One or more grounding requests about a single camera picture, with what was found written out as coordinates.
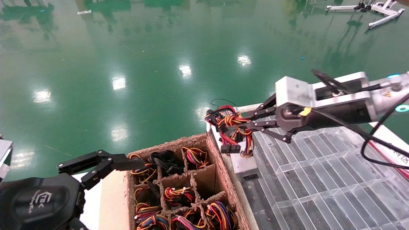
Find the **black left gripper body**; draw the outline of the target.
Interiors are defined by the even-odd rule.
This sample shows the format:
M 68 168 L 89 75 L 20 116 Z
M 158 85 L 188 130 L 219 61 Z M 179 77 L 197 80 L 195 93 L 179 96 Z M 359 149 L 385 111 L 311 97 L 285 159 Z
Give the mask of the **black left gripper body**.
M 70 230 L 85 204 L 81 183 L 68 174 L 3 182 L 0 195 L 2 230 Z

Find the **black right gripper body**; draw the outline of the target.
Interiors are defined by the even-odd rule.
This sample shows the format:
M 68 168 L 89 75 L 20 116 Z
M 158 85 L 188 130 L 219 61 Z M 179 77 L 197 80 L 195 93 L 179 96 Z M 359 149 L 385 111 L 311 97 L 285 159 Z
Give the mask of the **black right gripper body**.
M 346 124 L 374 122 L 378 113 L 369 97 L 338 97 L 316 101 L 313 97 L 277 97 L 277 125 L 299 133 Z

